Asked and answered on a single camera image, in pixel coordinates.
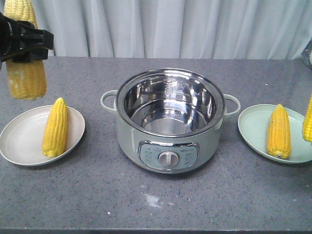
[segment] curtain fold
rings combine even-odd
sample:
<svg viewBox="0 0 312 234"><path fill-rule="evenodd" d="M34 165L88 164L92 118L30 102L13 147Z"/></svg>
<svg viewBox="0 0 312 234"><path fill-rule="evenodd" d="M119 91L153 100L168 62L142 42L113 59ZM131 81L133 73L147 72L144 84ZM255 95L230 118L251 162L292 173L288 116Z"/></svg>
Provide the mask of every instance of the curtain fold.
<svg viewBox="0 0 312 234"><path fill-rule="evenodd" d="M50 56L296 59L311 0L32 0ZM4 0L0 0L3 9Z"/></svg>

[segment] oval plate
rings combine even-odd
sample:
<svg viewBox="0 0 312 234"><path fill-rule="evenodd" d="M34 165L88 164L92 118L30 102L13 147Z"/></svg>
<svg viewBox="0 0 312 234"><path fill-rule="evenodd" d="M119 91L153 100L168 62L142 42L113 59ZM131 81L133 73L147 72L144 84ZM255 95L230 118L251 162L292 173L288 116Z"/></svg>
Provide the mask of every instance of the oval plate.
<svg viewBox="0 0 312 234"><path fill-rule="evenodd" d="M246 143L257 153L273 161L295 164L312 160L312 145L302 138L302 123L304 117L288 108L291 128L291 155L288 159L281 159L267 154L267 129L271 114L276 105L261 104L246 108L238 117L239 131Z"/></svg>
<svg viewBox="0 0 312 234"><path fill-rule="evenodd" d="M9 122L0 135L0 153L17 165L40 166L67 155L80 141L85 121L82 114L68 107L68 132L65 152L48 159L41 151L45 126L52 105L41 106L22 113Z"/></svg>

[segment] corn cob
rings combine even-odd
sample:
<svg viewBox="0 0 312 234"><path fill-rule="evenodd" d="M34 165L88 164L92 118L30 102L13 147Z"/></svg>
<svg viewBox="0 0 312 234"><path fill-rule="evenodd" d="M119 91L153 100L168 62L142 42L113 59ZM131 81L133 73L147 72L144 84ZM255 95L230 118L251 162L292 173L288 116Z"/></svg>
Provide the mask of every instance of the corn cob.
<svg viewBox="0 0 312 234"><path fill-rule="evenodd" d="M65 152L67 138L67 106L63 98L53 104L45 127L42 153L54 158Z"/></svg>
<svg viewBox="0 0 312 234"><path fill-rule="evenodd" d="M14 20L31 22L38 28L36 15L30 0L6 0L4 4L5 16ZM12 97L16 99L35 100L46 93L46 77L42 60L29 63L6 62L8 85Z"/></svg>
<svg viewBox="0 0 312 234"><path fill-rule="evenodd" d="M268 154L287 159L291 153L291 133L288 114L283 105L274 109L268 126Z"/></svg>
<svg viewBox="0 0 312 234"><path fill-rule="evenodd" d="M312 95L302 124L302 137L304 140L312 142Z"/></svg>

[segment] pot handle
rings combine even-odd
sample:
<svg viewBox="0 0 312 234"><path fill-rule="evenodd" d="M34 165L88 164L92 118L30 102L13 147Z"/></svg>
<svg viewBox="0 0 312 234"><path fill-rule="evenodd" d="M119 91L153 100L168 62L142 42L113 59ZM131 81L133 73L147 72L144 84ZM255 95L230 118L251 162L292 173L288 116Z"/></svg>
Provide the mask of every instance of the pot handle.
<svg viewBox="0 0 312 234"><path fill-rule="evenodd" d="M237 98L235 98L232 95L224 94L223 96L224 96L224 98L226 100L231 100L231 101L233 101L237 105L237 109L235 111L232 111L232 112L229 112L229 113L227 113L226 107L225 107L225 114L223 115L223 119L229 119L232 115L234 115L234 114L236 114L237 112L240 111L240 102L239 102L239 100Z"/></svg>
<svg viewBox="0 0 312 234"><path fill-rule="evenodd" d="M104 104L104 100L109 97L109 96L116 96L117 94L117 90L110 90L110 91L107 91L106 93L104 93L100 99L100 102L101 102L101 106L104 108L105 111L109 112L109 113L112 113L112 114L115 114L117 109L116 109L116 99L114 100L114 107L111 108L111 107L108 107Z"/></svg>

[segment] gray countertop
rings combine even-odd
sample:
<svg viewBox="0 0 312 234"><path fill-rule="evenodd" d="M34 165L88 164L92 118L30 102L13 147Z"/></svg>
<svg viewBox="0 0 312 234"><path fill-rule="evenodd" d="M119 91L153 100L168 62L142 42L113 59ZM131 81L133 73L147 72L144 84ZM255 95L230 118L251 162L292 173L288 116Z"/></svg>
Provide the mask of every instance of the gray countertop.
<svg viewBox="0 0 312 234"><path fill-rule="evenodd" d="M35 101L10 96L3 65L0 130L17 115L64 97L84 116L85 133L70 154L44 166L0 157L0 233L312 231L312 164L281 164L257 154L238 131L238 114L223 124L219 148L206 164L163 175L127 158L114 117L99 103L132 75L177 67L209 77L237 97L242 110L283 103L304 115L312 70L302 61L49 57L44 63L47 94Z"/></svg>

